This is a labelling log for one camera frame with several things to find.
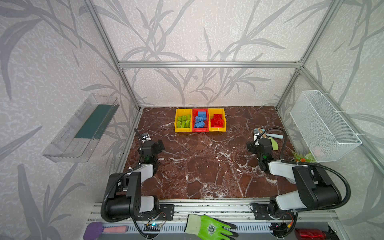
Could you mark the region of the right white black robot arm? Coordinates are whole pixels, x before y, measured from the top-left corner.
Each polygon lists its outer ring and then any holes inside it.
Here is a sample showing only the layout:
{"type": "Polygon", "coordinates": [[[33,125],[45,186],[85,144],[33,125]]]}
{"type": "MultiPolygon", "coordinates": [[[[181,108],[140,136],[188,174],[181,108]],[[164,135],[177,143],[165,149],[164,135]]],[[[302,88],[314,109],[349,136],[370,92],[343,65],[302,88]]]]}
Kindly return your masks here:
{"type": "Polygon", "coordinates": [[[297,187],[296,191],[271,197],[267,204],[251,203],[256,219],[278,220],[294,212],[333,210],[351,198],[351,186],[340,173],[318,163],[276,160],[269,139],[256,138],[247,143],[247,150],[257,157],[263,172],[286,178],[297,187]]]}

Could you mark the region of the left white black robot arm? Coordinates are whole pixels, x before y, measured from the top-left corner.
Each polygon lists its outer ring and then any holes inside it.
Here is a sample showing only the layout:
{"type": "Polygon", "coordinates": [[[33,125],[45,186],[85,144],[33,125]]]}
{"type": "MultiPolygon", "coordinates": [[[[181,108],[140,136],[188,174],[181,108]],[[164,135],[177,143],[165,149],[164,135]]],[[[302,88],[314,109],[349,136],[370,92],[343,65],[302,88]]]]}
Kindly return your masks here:
{"type": "Polygon", "coordinates": [[[161,140],[141,143],[139,163],[125,173],[111,174],[101,207],[102,218],[109,223],[132,218],[153,218],[160,214],[159,199],[143,196],[142,183],[152,178],[158,168],[158,154],[165,150],[161,140]]]}

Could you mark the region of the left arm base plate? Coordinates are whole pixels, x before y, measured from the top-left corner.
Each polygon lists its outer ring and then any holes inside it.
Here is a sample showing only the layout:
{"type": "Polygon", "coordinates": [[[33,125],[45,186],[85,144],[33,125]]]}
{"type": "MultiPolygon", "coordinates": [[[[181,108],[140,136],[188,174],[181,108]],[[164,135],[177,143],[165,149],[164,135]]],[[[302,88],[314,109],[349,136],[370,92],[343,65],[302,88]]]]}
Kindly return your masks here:
{"type": "Polygon", "coordinates": [[[172,221],[175,213],[175,205],[160,204],[155,206],[152,211],[140,213],[135,217],[136,221],[172,221]]]}

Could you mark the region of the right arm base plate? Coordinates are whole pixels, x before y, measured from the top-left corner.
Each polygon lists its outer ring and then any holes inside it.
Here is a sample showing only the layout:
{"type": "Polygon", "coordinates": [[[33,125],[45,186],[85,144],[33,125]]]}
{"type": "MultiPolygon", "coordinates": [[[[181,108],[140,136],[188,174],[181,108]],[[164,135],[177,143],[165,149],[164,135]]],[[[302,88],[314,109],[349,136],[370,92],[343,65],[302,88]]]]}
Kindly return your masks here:
{"type": "Polygon", "coordinates": [[[256,220],[281,220],[293,221],[295,213],[293,210],[281,210],[276,204],[251,203],[250,210],[256,220]]]}

